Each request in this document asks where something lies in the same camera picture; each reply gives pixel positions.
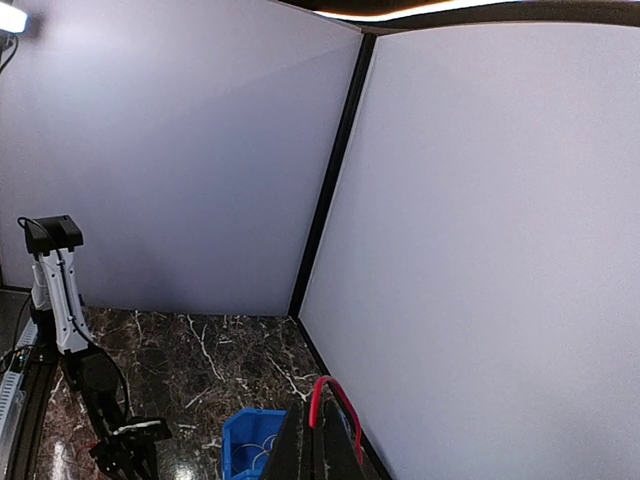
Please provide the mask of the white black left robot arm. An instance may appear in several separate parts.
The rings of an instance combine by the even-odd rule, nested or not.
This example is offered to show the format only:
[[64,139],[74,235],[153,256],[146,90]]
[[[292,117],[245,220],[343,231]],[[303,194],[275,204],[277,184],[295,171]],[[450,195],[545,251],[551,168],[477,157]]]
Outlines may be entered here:
[[53,324],[63,375],[79,393],[97,437],[90,456],[110,479],[157,479],[156,443],[172,433],[162,417],[131,413],[123,372],[91,335],[76,283],[74,253],[84,244],[80,227],[68,215],[22,216],[17,223],[33,256],[31,312]]

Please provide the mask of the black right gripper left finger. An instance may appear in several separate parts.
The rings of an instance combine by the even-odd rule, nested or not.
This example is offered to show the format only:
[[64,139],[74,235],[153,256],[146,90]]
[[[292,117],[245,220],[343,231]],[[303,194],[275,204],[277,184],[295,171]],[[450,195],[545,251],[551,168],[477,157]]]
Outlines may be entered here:
[[261,473],[261,480],[313,478],[309,409],[310,404],[301,400],[290,406]]

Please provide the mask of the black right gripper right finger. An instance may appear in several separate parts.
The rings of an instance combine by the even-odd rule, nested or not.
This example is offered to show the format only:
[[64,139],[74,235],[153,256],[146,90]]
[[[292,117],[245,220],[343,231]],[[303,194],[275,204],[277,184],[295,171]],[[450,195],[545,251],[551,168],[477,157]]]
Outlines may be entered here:
[[326,400],[313,429],[312,472],[315,480],[365,480],[364,471],[334,400]]

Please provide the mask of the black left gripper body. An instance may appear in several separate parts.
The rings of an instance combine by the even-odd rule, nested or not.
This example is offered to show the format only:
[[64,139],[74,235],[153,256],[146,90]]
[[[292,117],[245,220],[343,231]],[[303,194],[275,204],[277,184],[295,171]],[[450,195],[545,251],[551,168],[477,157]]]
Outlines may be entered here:
[[104,475],[158,475],[156,443],[172,437],[161,417],[134,417],[89,450]]

